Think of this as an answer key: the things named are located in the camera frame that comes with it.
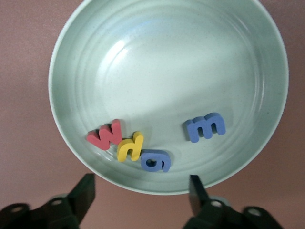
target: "bowl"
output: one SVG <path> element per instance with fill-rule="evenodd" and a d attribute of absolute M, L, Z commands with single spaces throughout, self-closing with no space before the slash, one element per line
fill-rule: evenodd
<path fill-rule="evenodd" d="M 90 170 L 129 190 L 188 192 L 234 175 L 267 144 L 284 110 L 288 63 L 280 32 L 257 0 L 85 0 L 66 22 L 50 64 L 56 125 Z M 185 122 L 218 113 L 225 134 L 190 141 Z M 168 172 L 117 160 L 90 131 L 119 119 L 123 139 L 168 153 Z"/>

